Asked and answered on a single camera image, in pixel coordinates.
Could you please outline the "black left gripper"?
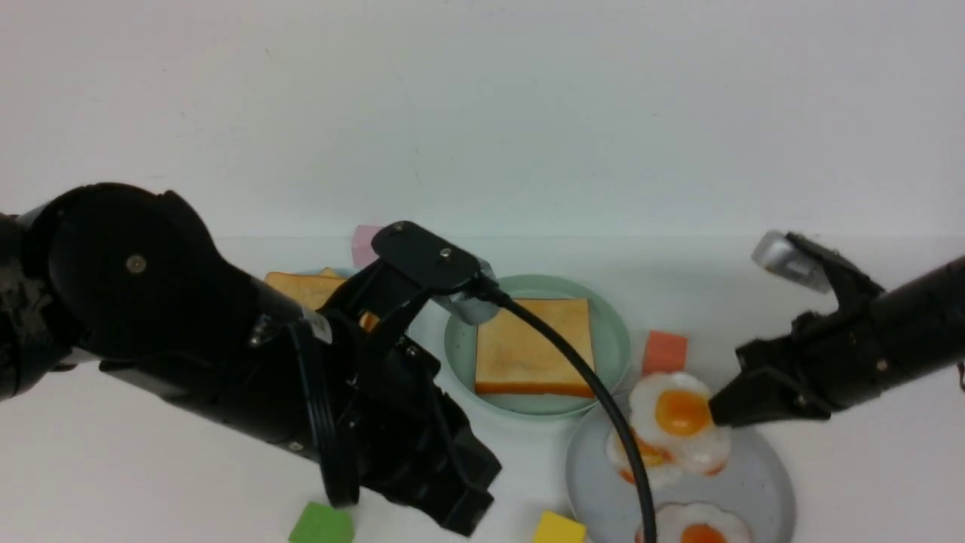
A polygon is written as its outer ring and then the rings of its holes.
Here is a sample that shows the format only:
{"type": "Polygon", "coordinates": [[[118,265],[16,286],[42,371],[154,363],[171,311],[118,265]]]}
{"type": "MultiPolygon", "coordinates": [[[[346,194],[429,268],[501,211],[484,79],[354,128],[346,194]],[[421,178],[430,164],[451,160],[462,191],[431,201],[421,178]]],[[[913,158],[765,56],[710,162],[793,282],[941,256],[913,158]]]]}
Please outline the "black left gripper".
{"type": "Polygon", "coordinates": [[[368,489],[472,536],[502,464],[435,382],[437,360],[408,336],[377,360],[358,320],[325,308],[317,322],[331,331],[317,345],[317,456],[328,502],[350,508],[368,489]]]}

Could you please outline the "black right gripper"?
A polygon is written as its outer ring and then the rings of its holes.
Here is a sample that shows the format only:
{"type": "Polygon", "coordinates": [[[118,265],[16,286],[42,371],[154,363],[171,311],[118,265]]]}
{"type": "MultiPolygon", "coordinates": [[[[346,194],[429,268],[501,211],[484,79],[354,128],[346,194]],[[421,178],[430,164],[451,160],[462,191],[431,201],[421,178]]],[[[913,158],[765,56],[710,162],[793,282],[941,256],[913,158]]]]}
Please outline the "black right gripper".
{"type": "Polygon", "coordinates": [[[897,363],[868,309],[801,314],[785,336],[735,354],[740,373],[709,400],[717,426],[827,422],[897,386],[897,363]]]}

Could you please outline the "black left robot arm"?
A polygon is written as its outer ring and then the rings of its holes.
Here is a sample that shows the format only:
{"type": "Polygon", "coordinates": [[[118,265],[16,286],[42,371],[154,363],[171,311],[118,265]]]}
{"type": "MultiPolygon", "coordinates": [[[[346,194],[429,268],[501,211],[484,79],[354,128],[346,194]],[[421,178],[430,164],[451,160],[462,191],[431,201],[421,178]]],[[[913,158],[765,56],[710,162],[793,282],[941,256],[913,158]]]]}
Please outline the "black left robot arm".
{"type": "Polygon", "coordinates": [[[368,488],[472,536],[494,501],[495,454],[435,385],[407,330],[433,300],[469,324],[495,279],[412,221],[376,261],[306,305],[241,271],[175,192],[94,183],[2,217],[2,399],[83,351],[169,405],[317,464],[334,508],[368,488]]]}

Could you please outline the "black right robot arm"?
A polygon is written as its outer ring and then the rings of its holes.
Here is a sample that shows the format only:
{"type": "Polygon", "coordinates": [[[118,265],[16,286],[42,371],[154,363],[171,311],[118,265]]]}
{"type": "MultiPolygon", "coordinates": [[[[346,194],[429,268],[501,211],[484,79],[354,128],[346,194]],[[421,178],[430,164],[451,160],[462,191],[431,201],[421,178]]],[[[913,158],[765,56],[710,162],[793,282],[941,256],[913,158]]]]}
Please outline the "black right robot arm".
{"type": "Polygon", "coordinates": [[[841,262],[824,269],[837,309],[807,311],[785,336],[740,346],[739,374],[710,400],[714,423],[824,422],[963,364],[962,259],[892,291],[841,262]]]}

